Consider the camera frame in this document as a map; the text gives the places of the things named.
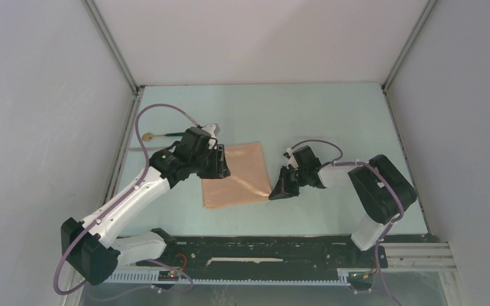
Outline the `peach cloth napkin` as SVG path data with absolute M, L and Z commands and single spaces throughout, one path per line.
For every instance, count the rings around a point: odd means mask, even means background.
M 225 148 L 230 176 L 202 180 L 203 205 L 208 209 L 268 200 L 272 191 L 260 142 Z

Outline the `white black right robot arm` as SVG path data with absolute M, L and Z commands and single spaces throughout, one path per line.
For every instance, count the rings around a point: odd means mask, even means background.
M 353 244 L 345 250 L 346 260 L 353 266 L 362 266 L 371 258 L 371 250 L 381 242 L 391 227 L 401 220 L 409 206 L 417 201 L 417 193 L 411 183 L 394 166 L 391 160 L 378 154 L 367 162 L 321 163 L 314 153 L 289 155 L 289 162 L 282 166 L 269 200 L 297 197 L 304 186 L 317 189 L 336 187 L 341 173 L 354 188 L 365 216 L 350 238 Z

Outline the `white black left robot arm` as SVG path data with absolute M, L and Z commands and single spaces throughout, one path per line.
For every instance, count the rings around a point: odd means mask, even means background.
M 145 160 L 144 169 L 118 195 L 81 221 L 70 217 L 61 226 L 62 268 L 69 263 L 91 285 L 107 280 L 116 268 L 154 259 L 174 262 L 176 239 L 161 228 L 143 235 L 121 237 L 123 229 L 143 209 L 191 174 L 201 179 L 230 176 L 225 148 L 217 144 L 190 160 L 176 150 L 162 149 Z

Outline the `silver table knife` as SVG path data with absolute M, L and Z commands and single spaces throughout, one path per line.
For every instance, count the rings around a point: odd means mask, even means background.
M 165 148 L 164 147 L 146 147 L 144 150 L 146 150 L 148 152 L 156 152 L 156 151 L 159 151 L 162 149 L 165 149 Z M 128 148 L 128 151 L 141 152 L 141 151 L 143 151 L 143 148 L 142 147 L 130 147 L 130 148 Z

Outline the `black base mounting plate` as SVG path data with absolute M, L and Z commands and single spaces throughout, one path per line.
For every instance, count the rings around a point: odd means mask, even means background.
M 177 237 L 158 261 L 191 278 L 330 280 L 340 269 L 387 268 L 385 250 L 361 251 L 346 236 Z

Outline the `aluminium frame rail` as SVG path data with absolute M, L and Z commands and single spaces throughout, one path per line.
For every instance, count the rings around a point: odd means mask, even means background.
M 383 243 L 388 272 L 455 272 L 448 243 Z

